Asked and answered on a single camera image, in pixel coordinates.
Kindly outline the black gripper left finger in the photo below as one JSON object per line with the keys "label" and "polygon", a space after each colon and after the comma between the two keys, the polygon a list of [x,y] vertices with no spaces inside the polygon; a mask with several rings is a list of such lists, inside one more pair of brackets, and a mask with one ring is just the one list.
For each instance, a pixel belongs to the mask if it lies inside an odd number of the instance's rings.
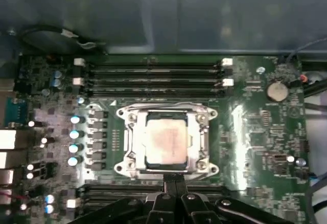
{"label": "black gripper left finger", "polygon": [[125,198],[73,220],[73,223],[174,223],[176,175],[163,176],[163,192],[154,200]]}

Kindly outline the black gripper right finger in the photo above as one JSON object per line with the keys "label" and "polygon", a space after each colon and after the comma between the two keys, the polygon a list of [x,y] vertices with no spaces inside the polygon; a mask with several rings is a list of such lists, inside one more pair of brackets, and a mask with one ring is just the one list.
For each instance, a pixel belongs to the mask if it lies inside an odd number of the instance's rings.
{"label": "black gripper right finger", "polygon": [[230,197],[219,198],[214,204],[204,201],[199,194],[189,193],[182,174],[175,175],[175,185],[189,223],[291,223]]}

